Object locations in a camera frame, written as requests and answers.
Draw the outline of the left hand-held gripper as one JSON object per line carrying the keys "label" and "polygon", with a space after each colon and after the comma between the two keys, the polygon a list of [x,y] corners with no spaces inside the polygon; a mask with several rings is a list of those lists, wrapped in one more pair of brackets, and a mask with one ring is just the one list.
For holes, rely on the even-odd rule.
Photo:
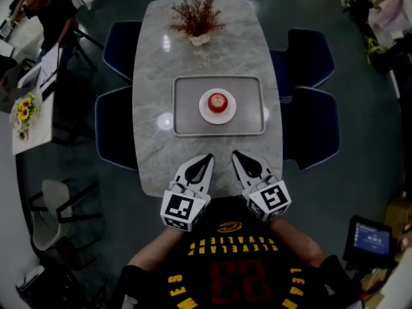
{"label": "left hand-held gripper", "polygon": [[164,192],[160,217],[166,227],[191,232],[205,214],[211,201],[211,186],[215,159],[201,154],[179,166],[169,190]]}

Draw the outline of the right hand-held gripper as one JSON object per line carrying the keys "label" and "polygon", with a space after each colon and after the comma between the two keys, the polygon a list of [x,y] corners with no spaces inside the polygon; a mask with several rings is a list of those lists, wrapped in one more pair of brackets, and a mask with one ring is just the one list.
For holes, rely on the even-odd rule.
{"label": "right hand-held gripper", "polygon": [[232,164],[242,187],[242,196],[252,215],[268,221],[287,211],[292,203],[285,182],[273,174],[268,161],[250,151],[232,152]]}

